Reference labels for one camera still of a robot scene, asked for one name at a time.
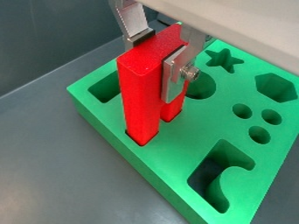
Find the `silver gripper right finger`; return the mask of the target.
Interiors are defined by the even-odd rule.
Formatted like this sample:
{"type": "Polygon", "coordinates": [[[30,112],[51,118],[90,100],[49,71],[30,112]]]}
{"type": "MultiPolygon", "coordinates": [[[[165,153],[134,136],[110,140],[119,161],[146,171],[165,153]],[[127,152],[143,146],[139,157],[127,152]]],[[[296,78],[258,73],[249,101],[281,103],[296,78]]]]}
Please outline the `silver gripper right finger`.
{"type": "Polygon", "coordinates": [[[194,63],[203,50],[206,34],[182,24],[181,40],[187,45],[182,45],[163,60],[162,99],[166,103],[174,101],[183,91],[185,82],[195,81],[201,73],[194,63]]]}

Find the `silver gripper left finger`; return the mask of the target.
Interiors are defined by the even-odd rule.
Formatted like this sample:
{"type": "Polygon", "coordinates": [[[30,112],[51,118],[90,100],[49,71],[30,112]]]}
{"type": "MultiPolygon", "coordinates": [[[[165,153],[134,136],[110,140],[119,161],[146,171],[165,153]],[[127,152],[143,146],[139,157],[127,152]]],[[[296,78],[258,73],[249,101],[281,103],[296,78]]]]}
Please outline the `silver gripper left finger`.
{"type": "Polygon", "coordinates": [[[155,30],[149,26],[145,7],[137,0],[109,0],[109,4],[129,51],[155,35],[155,30]]]}

